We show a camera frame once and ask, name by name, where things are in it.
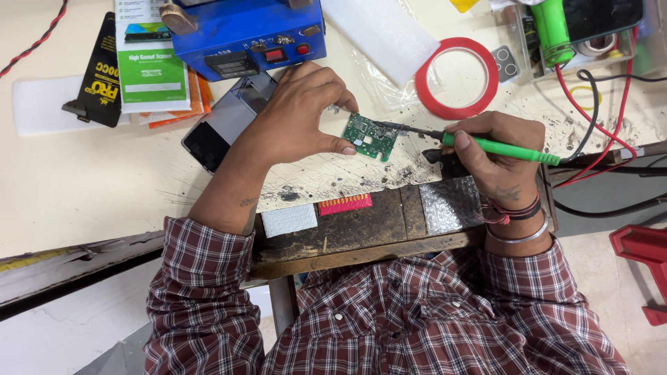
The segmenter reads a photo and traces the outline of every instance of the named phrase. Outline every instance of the black package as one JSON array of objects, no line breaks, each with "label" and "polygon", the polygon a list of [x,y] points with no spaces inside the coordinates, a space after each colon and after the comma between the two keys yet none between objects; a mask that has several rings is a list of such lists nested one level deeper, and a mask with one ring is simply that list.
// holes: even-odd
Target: black package
[{"label": "black package", "polygon": [[121,97],[115,34],[115,14],[108,12],[88,61],[79,97],[63,106],[64,110],[76,113],[81,121],[109,127],[118,125]]}]

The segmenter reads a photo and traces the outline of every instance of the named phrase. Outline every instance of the man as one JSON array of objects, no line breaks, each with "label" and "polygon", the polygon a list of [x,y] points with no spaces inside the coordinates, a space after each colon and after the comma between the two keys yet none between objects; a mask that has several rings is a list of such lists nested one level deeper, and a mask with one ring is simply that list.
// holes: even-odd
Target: man
[{"label": "man", "polygon": [[311,272],[301,315],[265,357],[259,308],[239,290],[257,200],[277,163],[356,153],[318,130],[333,103],[358,110],[331,69],[288,69],[188,217],[165,220],[164,263],[148,297],[148,374],[629,373],[544,230],[538,164],[486,155],[468,135],[541,150],[544,126],[490,112],[448,127],[455,148],[444,150],[494,200],[484,249]]}]

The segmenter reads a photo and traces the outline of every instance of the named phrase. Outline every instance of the hand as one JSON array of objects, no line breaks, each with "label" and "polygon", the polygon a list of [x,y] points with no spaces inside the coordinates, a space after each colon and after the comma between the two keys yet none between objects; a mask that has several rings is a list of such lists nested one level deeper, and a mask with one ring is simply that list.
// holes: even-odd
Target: hand
[{"label": "hand", "polygon": [[480,193],[495,199],[507,210],[524,209],[535,200],[535,173],[539,163],[484,152],[470,133],[488,133],[503,143],[542,151],[544,125],[500,112],[484,112],[450,125],[447,133],[455,133],[454,148],[444,153],[456,154],[472,174]]},{"label": "hand", "polygon": [[319,118],[331,104],[359,111],[354,95],[329,67],[311,61],[289,68],[266,107],[234,142],[250,149],[256,162],[292,163],[321,152],[354,155],[348,141],[322,133]]}]

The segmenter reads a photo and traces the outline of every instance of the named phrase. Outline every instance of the shirt sleeve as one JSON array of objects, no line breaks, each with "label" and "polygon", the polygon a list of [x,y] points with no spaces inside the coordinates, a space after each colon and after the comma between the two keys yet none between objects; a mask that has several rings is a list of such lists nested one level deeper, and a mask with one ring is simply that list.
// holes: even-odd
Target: shirt sleeve
[{"label": "shirt sleeve", "polygon": [[254,233],[217,232],[187,218],[165,218],[162,269],[147,299],[153,331],[148,374],[254,374],[264,361],[259,308],[239,289],[249,272]]},{"label": "shirt sleeve", "polygon": [[560,243],[536,256],[479,250],[494,311],[525,337],[526,358],[549,374],[629,374],[579,293]]}]

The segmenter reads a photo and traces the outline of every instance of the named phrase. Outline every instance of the green soldering iron handle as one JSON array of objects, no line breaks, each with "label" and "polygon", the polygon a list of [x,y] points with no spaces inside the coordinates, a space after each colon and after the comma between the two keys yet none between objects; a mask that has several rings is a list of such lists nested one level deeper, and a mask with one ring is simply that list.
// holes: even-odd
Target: green soldering iron handle
[{"label": "green soldering iron handle", "polygon": [[[473,137],[473,139],[477,141],[482,150],[486,152],[516,157],[517,159],[521,160],[538,161],[540,163],[554,166],[560,163],[560,157],[551,155],[550,153],[543,153],[534,149],[526,149],[514,145],[508,145],[506,143],[489,141],[488,139],[477,137]],[[442,144],[445,146],[454,147],[454,134],[445,133],[445,135],[442,137]]]},{"label": "green soldering iron handle", "polygon": [[563,0],[546,0],[530,7],[538,28],[538,36],[542,44],[544,63],[547,67],[566,63],[574,58],[565,21]]}]

